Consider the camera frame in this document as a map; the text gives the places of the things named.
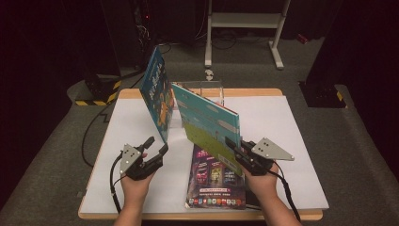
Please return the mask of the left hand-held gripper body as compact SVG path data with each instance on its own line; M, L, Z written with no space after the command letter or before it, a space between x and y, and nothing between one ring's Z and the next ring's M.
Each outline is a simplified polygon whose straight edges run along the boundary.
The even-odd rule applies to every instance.
M125 174L135 181L143 180L161 168L158 166L149 166L149 160L144 160L144 152L140 152L137 148L125 144L121 151L120 162L120 174Z

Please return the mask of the person's left hand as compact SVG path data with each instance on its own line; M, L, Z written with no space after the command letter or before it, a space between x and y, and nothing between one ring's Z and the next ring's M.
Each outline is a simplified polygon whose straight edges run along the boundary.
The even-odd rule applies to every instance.
M121 179L124 194L124 208L141 208L149 191L153 174L143 180L135 181L128 176Z

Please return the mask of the black hardcover book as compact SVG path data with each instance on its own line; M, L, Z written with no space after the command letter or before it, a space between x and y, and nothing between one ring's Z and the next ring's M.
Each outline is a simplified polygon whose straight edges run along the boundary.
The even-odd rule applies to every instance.
M260 203L255 194L249 188L246 188L245 192L246 192L246 207L251 209L261 210Z

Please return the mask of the dark blue picture book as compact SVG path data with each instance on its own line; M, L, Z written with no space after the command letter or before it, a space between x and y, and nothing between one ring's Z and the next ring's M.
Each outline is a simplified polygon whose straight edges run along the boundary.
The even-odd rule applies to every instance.
M152 51L139 90L161 139L167 142L174 99L166 64L158 46Z

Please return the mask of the black stand base striped edge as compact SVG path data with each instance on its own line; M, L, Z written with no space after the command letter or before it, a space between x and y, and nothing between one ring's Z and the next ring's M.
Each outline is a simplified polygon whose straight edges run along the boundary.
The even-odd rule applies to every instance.
M89 74L85 77L84 86L74 102L80 106L109 105L115 100L120 84L121 81L117 77Z

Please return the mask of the white metal stand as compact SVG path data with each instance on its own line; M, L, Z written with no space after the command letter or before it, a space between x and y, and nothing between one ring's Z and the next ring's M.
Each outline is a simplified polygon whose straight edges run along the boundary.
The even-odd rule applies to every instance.
M207 8L207 34L204 54L204 66L212 67L212 30L216 28L261 28L275 29L274 39L268 42L268 46L274 59L276 68L283 70L284 65L279 54L278 44L282 29L285 24L291 0L284 0L279 13L235 13L213 12L213 0L208 0Z

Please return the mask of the person's right hand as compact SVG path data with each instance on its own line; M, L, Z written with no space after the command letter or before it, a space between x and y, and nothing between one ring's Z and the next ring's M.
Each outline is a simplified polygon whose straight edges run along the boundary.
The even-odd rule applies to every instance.
M279 172L279 168L273 164L270 170L271 172L266 173L266 175L253 176L248 170L242 168L248 186L259 202L266 202L278 196L275 173Z

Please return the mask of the purple magazine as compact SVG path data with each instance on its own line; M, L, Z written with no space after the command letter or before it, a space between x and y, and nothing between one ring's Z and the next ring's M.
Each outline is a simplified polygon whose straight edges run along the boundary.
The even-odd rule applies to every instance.
M185 205L187 208L245 209L244 178L195 145Z

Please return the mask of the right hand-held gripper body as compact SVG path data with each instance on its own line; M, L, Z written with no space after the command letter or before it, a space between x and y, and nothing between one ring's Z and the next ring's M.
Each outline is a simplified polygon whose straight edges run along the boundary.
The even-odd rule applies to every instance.
M241 146L244 158L239 163L254 176L266 175L276 160L294 161L295 157L269 138L254 142L251 150Z

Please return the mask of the light blue picture book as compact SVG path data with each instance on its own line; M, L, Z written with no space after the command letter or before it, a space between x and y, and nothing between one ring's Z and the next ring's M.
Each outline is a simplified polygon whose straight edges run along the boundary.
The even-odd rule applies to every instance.
M242 174L234 151L241 146L239 114L187 89L172 84L187 138L238 175Z

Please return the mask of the clear acrylic book organizer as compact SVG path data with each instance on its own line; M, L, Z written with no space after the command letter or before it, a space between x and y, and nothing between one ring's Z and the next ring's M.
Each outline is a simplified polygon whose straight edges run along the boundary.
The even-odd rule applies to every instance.
M224 91L218 81L173 82L172 89L182 122L214 125L224 106Z

